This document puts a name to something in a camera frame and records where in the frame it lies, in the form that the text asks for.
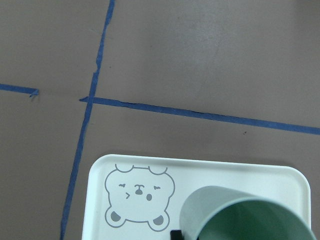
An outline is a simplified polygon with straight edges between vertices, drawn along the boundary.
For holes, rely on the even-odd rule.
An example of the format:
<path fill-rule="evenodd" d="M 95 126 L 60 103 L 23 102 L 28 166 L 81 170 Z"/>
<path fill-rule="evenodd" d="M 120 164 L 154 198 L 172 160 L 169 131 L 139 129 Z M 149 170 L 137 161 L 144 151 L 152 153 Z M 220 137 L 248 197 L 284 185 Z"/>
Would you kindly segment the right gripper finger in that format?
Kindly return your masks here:
<path fill-rule="evenodd" d="M 181 230 L 171 230 L 170 240 L 184 240 Z"/>

